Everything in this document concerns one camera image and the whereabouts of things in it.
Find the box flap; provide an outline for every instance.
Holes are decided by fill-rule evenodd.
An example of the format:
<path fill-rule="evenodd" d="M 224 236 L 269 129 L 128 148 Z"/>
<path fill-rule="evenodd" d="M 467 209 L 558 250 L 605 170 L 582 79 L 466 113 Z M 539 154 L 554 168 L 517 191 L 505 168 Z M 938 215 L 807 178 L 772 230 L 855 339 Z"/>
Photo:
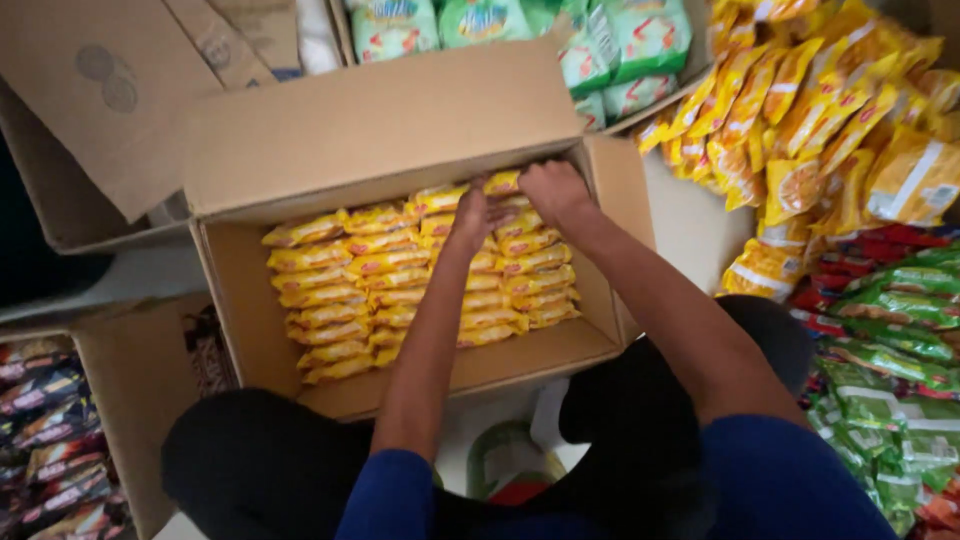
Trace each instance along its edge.
<path fill-rule="evenodd" d="M 184 187 L 209 215 L 579 136 L 547 39 L 425 53 L 226 94 L 186 115 Z"/>
<path fill-rule="evenodd" d="M 0 74 L 128 221 L 181 186 L 175 113 L 223 92 L 160 0 L 6 2 Z"/>
<path fill-rule="evenodd" d="M 600 207 L 624 231 L 657 251 L 643 160 L 636 147 L 630 140 L 604 135 L 587 136 L 585 143 L 590 151 L 593 177 L 602 179 L 594 183 Z M 640 336 L 642 329 L 619 296 L 616 310 L 626 346 Z"/>
<path fill-rule="evenodd" d="M 72 331 L 143 540 L 175 510 L 160 485 L 160 447 L 177 418 L 200 399 L 182 318 L 209 304 L 206 294 L 148 302 L 119 316 L 87 319 Z"/>

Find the pile of snack packets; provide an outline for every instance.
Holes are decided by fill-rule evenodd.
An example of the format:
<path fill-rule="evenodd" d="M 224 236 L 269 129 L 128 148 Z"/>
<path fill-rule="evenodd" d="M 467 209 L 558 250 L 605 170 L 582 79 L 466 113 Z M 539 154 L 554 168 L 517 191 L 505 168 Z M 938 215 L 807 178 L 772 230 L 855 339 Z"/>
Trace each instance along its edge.
<path fill-rule="evenodd" d="M 866 231 L 789 300 L 817 339 L 807 419 L 901 537 L 960 538 L 957 238 L 952 226 Z"/>
<path fill-rule="evenodd" d="M 784 299 L 829 244 L 887 223 L 935 226 L 960 193 L 960 73 L 863 0 L 715 0 L 717 62 L 637 130 L 674 175 L 757 208 L 725 292 Z"/>
<path fill-rule="evenodd" d="M 73 340 L 0 345 L 0 538 L 107 540 L 130 525 Z"/>
<path fill-rule="evenodd" d="M 476 347 L 580 316 L 572 254 L 519 194 L 518 170 L 484 185 L 517 218 L 489 236 L 470 262 L 457 347 Z M 309 384 L 389 366 L 453 227 L 469 185 L 429 188 L 394 201 L 280 225 L 263 238 L 267 265 L 290 308 L 287 333 L 310 349 Z"/>

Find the black pants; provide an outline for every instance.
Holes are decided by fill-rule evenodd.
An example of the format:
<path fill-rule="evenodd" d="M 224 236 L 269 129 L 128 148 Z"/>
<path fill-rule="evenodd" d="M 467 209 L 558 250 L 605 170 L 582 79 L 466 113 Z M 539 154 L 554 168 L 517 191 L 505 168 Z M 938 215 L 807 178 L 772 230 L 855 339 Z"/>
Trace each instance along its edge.
<path fill-rule="evenodd" d="M 780 306 L 756 297 L 718 299 L 756 341 L 795 395 L 813 343 Z M 696 339 L 697 329 L 689 329 Z M 640 339 L 620 357 L 575 375 L 561 434 L 591 447 L 572 471 L 517 507 L 436 489 L 434 534 L 537 513 L 575 512 L 614 536 L 696 538 L 713 523 L 701 481 L 693 407 L 662 355 Z M 211 540 L 329 538 L 367 459 L 372 424 L 344 425 L 264 390 L 200 401 L 163 445 L 163 486 Z"/>

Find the open cardboard box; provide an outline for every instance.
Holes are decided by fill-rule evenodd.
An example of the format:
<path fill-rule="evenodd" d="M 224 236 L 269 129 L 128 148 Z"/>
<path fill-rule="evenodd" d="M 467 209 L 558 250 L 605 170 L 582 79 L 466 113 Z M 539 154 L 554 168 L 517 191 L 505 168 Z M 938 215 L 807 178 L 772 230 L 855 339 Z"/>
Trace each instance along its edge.
<path fill-rule="evenodd" d="M 333 21 L 336 24 L 337 36 L 340 41 L 341 55 L 343 56 L 344 63 L 347 66 L 357 65 L 356 54 L 353 50 L 353 31 L 350 27 L 350 15 L 347 6 L 345 6 L 344 0 L 327 1 L 330 6 L 330 13 L 333 15 Z M 677 91 L 650 107 L 610 125 L 607 129 L 603 130 L 604 134 L 613 135 L 625 132 L 627 129 L 641 122 L 644 118 L 648 118 L 666 106 L 676 103 L 696 88 L 713 67 L 713 55 L 710 53 L 708 39 L 710 6 L 705 0 L 684 0 L 684 9 L 690 21 L 690 30 L 693 33 L 693 39 L 690 41 L 686 67 L 677 74 Z M 446 54 L 446 51 L 423 54 Z"/>
<path fill-rule="evenodd" d="M 276 223 L 563 159 L 580 169 L 608 215 L 653 247 L 636 148 L 581 134 L 546 39 L 419 55 L 224 95 L 186 117 L 192 153 L 184 183 L 198 216 L 193 231 L 240 382 L 328 416 L 375 411 L 389 374 L 301 386 L 296 365 L 304 347 L 286 336 L 285 310 L 269 283 L 269 249 L 260 245 Z M 639 335 L 597 268 L 576 252 L 572 264 L 584 317 L 458 351 L 452 393 L 567 373 L 616 356 Z"/>
<path fill-rule="evenodd" d="M 56 321 L 20 322 L 0 331 L 0 343 L 73 338 L 140 540 L 153 538 L 175 511 L 160 485 L 160 446 L 174 421 L 200 399 L 183 319 L 209 305 L 208 294 L 195 294 L 59 313 Z"/>

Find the forearm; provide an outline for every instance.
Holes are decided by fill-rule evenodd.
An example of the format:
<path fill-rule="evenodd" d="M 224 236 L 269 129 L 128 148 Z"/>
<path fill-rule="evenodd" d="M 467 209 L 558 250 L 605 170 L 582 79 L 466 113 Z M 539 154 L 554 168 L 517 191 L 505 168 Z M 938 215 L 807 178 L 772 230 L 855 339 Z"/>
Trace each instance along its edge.
<path fill-rule="evenodd" d="M 441 251 L 394 362 L 376 419 L 371 454 L 403 449 L 433 462 L 471 258 L 469 249 L 452 239 Z"/>
<path fill-rule="evenodd" d="M 596 207 L 577 212 L 564 220 L 564 237 L 597 265 L 657 345 L 701 424 L 735 413 L 804 423 L 754 340 L 716 302 Z"/>

